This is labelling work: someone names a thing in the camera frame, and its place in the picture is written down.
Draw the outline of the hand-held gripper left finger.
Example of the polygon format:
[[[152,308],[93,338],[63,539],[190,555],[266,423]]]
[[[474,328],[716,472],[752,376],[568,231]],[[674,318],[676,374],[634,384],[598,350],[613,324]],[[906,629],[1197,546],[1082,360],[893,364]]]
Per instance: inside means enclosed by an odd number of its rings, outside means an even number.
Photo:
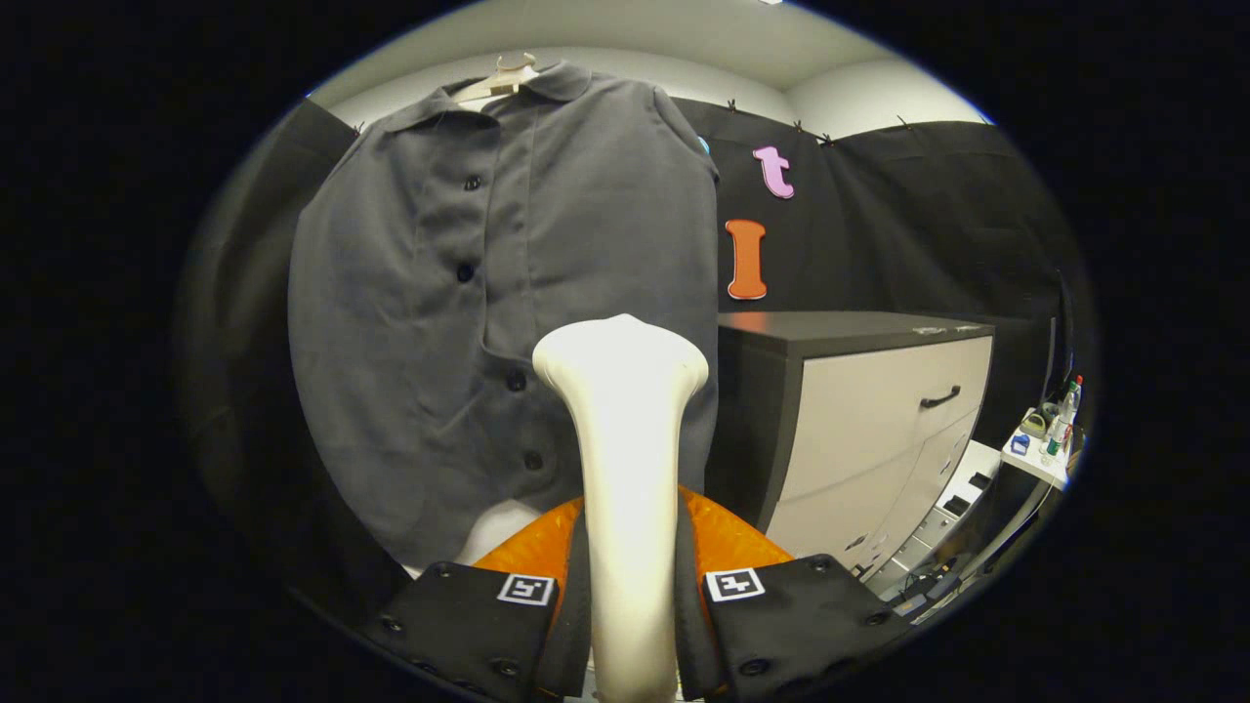
[[[361,625],[389,658],[474,702],[580,697],[591,653],[582,499],[472,564],[432,563]]]

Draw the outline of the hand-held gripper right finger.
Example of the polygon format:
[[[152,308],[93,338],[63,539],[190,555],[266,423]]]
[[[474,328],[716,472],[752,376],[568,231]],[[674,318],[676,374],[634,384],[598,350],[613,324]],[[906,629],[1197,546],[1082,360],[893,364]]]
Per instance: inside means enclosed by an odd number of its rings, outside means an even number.
[[[831,555],[792,557],[741,517],[680,489],[676,660],[705,702],[832,702],[911,624]]]

